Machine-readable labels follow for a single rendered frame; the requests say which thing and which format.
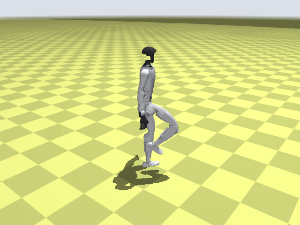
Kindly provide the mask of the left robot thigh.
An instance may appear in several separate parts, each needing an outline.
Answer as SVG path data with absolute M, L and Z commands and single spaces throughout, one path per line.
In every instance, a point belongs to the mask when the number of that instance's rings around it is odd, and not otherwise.
M 143 138 L 146 142 L 151 142 L 155 131 L 155 120 L 154 120 L 154 116 L 149 115 L 147 113 L 145 114 L 145 117 L 149 123 L 147 124 L 148 132 L 144 135 Z

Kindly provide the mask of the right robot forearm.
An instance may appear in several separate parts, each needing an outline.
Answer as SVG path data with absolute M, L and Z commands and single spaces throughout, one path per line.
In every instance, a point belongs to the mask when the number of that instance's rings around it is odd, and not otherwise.
M 144 111 L 144 92 L 141 90 L 138 92 L 138 95 L 137 95 L 137 101 L 138 101 L 138 112 L 141 113 L 141 116 L 145 115 L 145 111 Z

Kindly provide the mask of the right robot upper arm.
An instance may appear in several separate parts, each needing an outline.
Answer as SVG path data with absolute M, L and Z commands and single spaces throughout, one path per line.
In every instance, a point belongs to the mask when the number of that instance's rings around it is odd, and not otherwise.
M 146 92 L 143 89 L 146 86 L 146 82 L 147 82 L 147 79 L 149 78 L 149 75 L 150 75 L 150 73 L 149 73 L 148 69 L 142 70 L 141 74 L 140 74 L 140 82 L 139 82 L 138 92 L 142 90 L 144 92 L 143 97 L 146 96 Z

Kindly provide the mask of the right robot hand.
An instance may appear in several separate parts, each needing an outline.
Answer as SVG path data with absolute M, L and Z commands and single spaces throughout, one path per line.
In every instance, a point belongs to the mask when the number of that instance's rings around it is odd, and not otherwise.
M 143 130 L 145 128 L 147 128 L 147 124 L 149 123 L 148 120 L 146 119 L 145 115 L 141 116 L 141 113 L 139 112 L 139 117 L 140 119 L 140 129 Z

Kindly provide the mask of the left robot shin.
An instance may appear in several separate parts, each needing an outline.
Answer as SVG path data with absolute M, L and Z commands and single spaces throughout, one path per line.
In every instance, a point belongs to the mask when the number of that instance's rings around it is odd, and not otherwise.
M 153 136 L 153 139 L 152 139 L 151 142 L 153 143 L 153 141 L 154 141 L 154 136 Z M 150 149 L 150 148 L 148 148 L 148 147 L 146 146 L 147 143 L 149 143 L 149 142 L 146 142 L 146 141 L 144 140 L 144 152 L 145 152 L 145 154 L 146 154 L 146 162 L 147 162 L 147 164 L 148 164 L 148 163 L 150 163 L 152 149 Z

